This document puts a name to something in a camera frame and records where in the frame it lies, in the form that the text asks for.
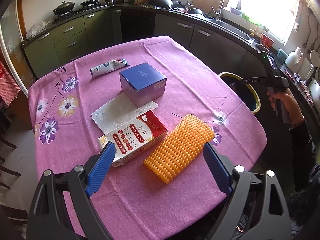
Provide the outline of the person's right hand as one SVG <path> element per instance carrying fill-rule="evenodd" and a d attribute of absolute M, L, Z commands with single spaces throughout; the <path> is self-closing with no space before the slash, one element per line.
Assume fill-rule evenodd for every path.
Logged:
<path fill-rule="evenodd" d="M 269 101 L 274 111 L 277 110 L 276 99 L 284 103 L 284 106 L 290 117 L 291 127 L 297 127 L 305 120 L 300 107 L 289 88 L 287 88 L 284 92 L 276 92 L 273 94 L 267 92 L 266 94 L 269 96 Z"/>

